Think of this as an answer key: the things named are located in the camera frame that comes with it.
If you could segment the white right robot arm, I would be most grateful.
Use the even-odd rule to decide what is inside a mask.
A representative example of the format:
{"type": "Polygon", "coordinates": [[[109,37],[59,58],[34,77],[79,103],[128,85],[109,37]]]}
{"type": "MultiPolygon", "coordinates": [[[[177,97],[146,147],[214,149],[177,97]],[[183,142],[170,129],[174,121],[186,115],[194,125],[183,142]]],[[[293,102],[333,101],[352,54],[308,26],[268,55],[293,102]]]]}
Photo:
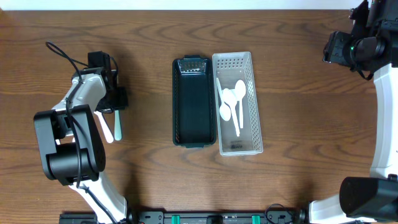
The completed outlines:
{"type": "Polygon", "coordinates": [[[397,33],[334,32],[324,61],[369,72],[377,96],[376,148],[369,177],[347,177],[338,194],[312,201],[310,223],[397,221],[397,33]]]}

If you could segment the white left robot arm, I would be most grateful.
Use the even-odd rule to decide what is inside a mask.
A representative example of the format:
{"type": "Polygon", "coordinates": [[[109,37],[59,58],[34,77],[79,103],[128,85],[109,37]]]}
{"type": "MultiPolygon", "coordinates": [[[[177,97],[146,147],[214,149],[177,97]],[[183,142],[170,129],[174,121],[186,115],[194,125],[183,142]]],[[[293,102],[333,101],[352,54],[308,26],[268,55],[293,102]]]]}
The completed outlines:
{"type": "Polygon", "coordinates": [[[89,71],[72,78],[72,86],[51,110],[34,116],[44,174],[80,194],[95,212],[95,223],[133,223],[127,200],[104,171],[106,156],[94,117],[105,136],[106,121],[97,106],[117,89],[104,76],[89,71]]]}

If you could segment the mint green plastic utensil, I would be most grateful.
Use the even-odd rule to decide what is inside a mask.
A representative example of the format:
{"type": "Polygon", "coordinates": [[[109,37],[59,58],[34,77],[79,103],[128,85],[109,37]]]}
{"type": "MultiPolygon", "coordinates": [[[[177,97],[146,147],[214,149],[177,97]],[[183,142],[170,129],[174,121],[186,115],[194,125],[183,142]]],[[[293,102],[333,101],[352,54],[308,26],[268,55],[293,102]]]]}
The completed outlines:
{"type": "Polygon", "coordinates": [[[120,141],[123,138],[122,128],[121,128],[121,117],[119,110],[114,111],[114,139],[120,141]]]}

